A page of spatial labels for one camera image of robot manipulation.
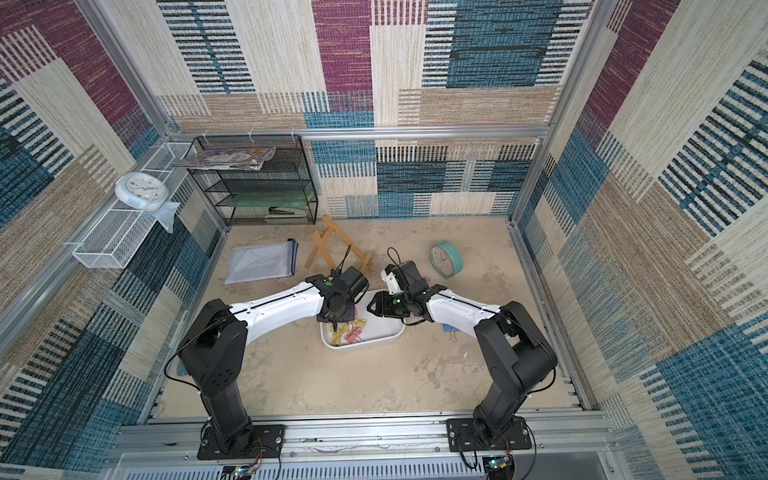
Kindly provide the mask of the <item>blue binder clip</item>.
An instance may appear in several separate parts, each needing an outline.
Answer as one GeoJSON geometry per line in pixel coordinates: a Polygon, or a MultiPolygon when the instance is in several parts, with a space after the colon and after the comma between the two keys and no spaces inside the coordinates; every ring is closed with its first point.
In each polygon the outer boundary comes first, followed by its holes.
{"type": "Polygon", "coordinates": [[[449,335],[449,340],[451,343],[455,343],[458,340],[457,338],[458,329],[444,324],[443,331],[449,335]]]}

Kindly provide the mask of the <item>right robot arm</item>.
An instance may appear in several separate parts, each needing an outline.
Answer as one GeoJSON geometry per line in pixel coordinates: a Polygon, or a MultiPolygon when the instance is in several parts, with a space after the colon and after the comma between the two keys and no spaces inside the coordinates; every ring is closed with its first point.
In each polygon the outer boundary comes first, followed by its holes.
{"type": "Polygon", "coordinates": [[[448,325],[477,340],[492,383],[473,411],[473,429],[484,446],[504,443],[526,398],[558,366],[554,349],[527,309],[516,301],[483,304],[430,285],[412,261],[388,265],[381,277],[387,289],[374,295],[369,313],[401,321],[413,316],[414,326],[448,325]]]}

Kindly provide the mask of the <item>white plastic storage box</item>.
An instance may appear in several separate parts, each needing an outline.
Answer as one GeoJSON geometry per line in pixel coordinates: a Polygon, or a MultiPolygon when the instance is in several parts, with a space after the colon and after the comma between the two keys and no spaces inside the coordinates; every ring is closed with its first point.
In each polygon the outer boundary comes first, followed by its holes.
{"type": "Polygon", "coordinates": [[[367,306],[376,293],[386,293],[386,290],[366,293],[357,304],[352,322],[339,324],[336,330],[330,323],[320,324],[321,339],[326,347],[351,352],[393,343],[402,336],[405,326],[399,319],[379,317],[368,311],[367,306]]]}

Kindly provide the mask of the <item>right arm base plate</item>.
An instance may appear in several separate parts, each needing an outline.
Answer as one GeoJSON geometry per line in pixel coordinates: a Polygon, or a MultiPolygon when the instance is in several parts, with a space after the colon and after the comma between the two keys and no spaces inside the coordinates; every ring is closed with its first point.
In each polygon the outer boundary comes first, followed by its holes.
{"type": "Polygon", "coordinates": [[[451,418],[445,422],[451,452],[474,450],[529,450],[533,448],[530,428],[522,417],[501,427],[501,433],[493,437],[490,428],[473,418],[451,418]]]}

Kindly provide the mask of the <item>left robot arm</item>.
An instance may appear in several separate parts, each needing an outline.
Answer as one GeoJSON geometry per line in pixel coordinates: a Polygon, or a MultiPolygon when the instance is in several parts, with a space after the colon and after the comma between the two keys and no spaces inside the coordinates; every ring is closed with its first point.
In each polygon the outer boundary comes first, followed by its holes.
{"type": "Polygon", "coordinates": [[[310,276],[265,298],[231,305],[214,299],[203,306],[176,352],[208,414],[201,429],[200,460],[256,457],[259,444],[272,455],[278,452],[268,435],[258,433],[242,403],[237,379],[246,346],[309,317],[333,326],[349,323],[368,287],[364,274],[349,267],[342,273],[310,276]]]}

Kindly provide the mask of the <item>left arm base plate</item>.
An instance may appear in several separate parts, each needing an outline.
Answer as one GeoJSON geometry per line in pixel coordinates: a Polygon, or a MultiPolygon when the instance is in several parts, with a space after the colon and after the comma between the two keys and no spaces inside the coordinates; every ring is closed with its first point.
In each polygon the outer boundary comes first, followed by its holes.
{"type": "Polygon", "coordinates": [[[277,458],[282,451],[285,430],[286,426],[283,424],[249,425],[225,439],[211,422],[206,422],[200,432],[197,459],[213,461],[277,458]]]}

